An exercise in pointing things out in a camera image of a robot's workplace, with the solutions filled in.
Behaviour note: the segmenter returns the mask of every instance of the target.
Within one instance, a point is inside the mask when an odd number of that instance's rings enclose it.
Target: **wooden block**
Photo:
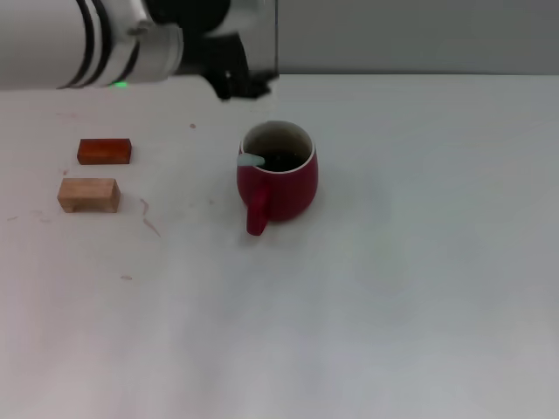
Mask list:
[[[82,140],[79,142],[79,164],[129,164],[132,143],[127,139]]]
[[[115,179],[64,179],[59,203],[64,212],[116,212],[121,192]]]

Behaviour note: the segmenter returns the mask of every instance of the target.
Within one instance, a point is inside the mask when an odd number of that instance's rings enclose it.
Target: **dark liquid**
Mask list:
[[[264,157],[266,163],[260,166],[264,170],[270,172],[288,172],[305,164],[306,159],[291,151],[272,151],[267,153],[259,153]]]

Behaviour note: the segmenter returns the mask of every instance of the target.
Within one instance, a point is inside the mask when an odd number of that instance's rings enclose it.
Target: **mug rim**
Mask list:
[[[245,153],[245,141],[247,141],[249,139],[249,137],[254,134],[254,132],[258,129],[258,128],[262,128],[266,125],[273,125],[273,126],[283,126],[283,127],[290,127],[290,128],[294,128],[295,130],[299,131],[300,134],[302,134],[311,144],[311,153],[308,156],[308,158],[305,160],[305,162],[303,164],[301,164],[298,168],[294,168],[292,170],[288,170],[287,172],[272,172],[270,170],[264,170],[263,168],[259,168],[258,166],[251,166],[252,168],[255,168],[261,172],[264,173],[268,173],[270,175],[288,175],[290,173],[295,173],[301,169],[303,169],[304,167],[306,167],[306,165],[308,165],[308,163],[310,163],[310,161],[313,160],[314,155],[316,154],[316,147],[314,146],[314,141],[311,138],[311,136],[308,134],[307,131],[305,131],[303,128],[301,128],[300,126],[298,126],[297,124],[293,124],[292,122],[288,122],[286,120],[269,120],[267,122],[263,122],[261,124],[258,124],[255,127],[252,127],[251,130],[245,135],[245,138],[241,141],[241,153],[244,154]]]

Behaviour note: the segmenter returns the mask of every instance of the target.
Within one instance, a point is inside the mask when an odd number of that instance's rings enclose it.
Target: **white table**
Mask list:
[[[267,119],[321,188],[254,239],[234,165]],[[559,78],[2,93],[0,133],[2,419],[557,418]],[[87,137],[133,164],[79,166]],[[64,214],[65,170],[120,213]]]

